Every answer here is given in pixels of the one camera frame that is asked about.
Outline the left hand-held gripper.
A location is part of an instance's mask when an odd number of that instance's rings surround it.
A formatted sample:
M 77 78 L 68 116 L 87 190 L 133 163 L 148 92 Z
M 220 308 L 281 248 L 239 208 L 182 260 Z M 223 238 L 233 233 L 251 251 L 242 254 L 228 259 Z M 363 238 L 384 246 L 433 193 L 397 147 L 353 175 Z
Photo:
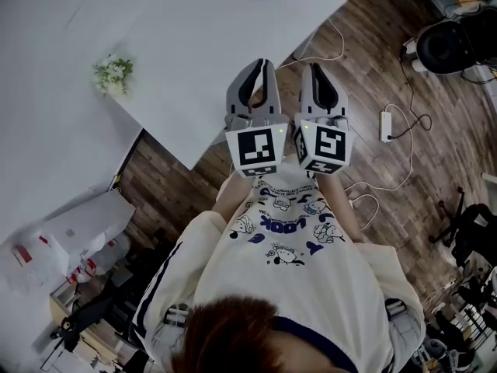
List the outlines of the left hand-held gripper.
M 255 84 L 262 76 L 262 98 L 251 104 Z M 228 117 L 225 137 L 235 171 L 242 177 L 277 172 L 283 161 L 289 119 L 281 113 L 274 65 L 259 58 L 245 66 L 227 90 L 227 113 L 268 117 Z

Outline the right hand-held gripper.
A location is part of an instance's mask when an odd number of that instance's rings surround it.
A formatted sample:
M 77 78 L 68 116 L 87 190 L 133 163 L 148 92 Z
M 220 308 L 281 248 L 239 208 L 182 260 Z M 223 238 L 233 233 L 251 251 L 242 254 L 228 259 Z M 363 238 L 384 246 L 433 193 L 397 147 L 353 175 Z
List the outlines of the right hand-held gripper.
M 332 175 L 349 165 L 353 134 L 345 116 L 310 117 L 318 106 L 328 114 L 345 115 L 347 95 L 338 79 L 321 65 L 309 64 L 301 78 L 301 112 L 295 115 L 294 144 L 301 169 Z

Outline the person's right forearm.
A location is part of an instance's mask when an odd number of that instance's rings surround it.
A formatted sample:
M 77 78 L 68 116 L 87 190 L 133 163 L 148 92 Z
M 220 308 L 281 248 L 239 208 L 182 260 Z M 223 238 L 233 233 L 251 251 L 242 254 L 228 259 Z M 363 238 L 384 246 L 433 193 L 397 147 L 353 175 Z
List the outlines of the person's right forearm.
M 359 222 L 356 219 L 338 175 L 318 173 L 315 179 L 343 231 L 354 243 L 363 243 L 364 237 L 360 230 Z

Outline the person's left forearm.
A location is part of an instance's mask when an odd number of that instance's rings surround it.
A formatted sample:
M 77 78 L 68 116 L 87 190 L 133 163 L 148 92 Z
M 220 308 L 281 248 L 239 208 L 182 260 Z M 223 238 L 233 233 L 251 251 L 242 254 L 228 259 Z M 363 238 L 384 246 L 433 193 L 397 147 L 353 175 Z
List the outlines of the person's left forearm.
M 212 211 L 217 212 L 227 223 L 250 194 L 254 179 L 242 177 L 233 172 L 219 192 Z

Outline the white power strip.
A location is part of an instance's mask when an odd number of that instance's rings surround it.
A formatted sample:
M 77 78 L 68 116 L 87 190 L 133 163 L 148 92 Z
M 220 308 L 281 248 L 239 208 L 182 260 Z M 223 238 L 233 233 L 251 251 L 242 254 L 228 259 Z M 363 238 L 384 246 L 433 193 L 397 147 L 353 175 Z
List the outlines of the white power strip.
M 380 113 L 380 140 L 383 143 L 391 141 L 392 137 L 392 116 L 388 111 Z

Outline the white flower bouquet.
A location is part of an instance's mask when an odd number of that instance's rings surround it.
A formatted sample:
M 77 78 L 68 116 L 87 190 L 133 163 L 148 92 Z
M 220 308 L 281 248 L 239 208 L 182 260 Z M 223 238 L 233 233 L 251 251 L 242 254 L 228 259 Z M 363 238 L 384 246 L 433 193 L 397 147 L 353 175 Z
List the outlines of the white flower bouquet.
M 130 59 L 109 55 L 92 66 L 94 83 L 104 96 L 126 96 L 129 93 L 128 81 L 134 72 Z

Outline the person's cream printed shirt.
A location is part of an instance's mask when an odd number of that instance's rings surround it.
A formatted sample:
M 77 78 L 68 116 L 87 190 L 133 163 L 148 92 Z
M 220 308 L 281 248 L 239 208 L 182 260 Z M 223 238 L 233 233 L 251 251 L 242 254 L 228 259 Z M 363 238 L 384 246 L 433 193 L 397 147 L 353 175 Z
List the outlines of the person's cream printed shirt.
M 354 243 L 316 176 L 253 178 L 196 216 L 148 285 L 134 340 L 168 373 L 399 373 L 426 335 L 390 246 Z

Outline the black office chair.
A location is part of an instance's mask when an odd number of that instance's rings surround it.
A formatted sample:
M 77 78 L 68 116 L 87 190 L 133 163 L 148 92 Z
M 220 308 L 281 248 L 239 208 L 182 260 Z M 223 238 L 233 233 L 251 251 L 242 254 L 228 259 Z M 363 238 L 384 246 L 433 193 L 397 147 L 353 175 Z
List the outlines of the black office chair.
M 455 214 L 451 214 L 443 200 L 438 206 L 449 219 L 449 226 L 439 235 L 430 236 L 428 241 L 442 244 L 451 249 L 451 255 L 458 267 L 464 267 L 472 253 L 480 255 L 491 267 L 497 266 L 497 215 L 486 204 L 472 204 L 464 207 L 465 192 L 457 188 L 460 199 Z
M 80 341 L 100 354 L 115 358 L 127 342 L 132 313 L 136 311 L 128 293 L 108 284 L 103 291 L 83 304 L 78 286 L 62 284 L 49 296 L 55 328 L 50 338 L 73 351 Z

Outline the white cabinet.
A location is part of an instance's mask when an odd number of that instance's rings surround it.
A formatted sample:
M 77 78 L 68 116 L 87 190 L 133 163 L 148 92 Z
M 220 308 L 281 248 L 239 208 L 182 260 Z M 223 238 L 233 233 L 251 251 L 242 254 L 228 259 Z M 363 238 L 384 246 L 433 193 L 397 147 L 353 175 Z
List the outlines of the white cabinet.
M 42 236 L 65 256 L 90 255 L 119 235 L 134 212 L 134 205 L 111 190 L 47 221 Z

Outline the white plastic bag red print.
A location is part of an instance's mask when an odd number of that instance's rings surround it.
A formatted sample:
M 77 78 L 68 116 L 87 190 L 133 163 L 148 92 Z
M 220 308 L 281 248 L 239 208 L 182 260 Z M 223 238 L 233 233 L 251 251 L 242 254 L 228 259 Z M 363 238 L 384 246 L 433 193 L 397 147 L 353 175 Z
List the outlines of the white plastic bag red print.
M 38 228 L 0 245 L 0 279 L 19 291 L 65 281 L 55 242 Z

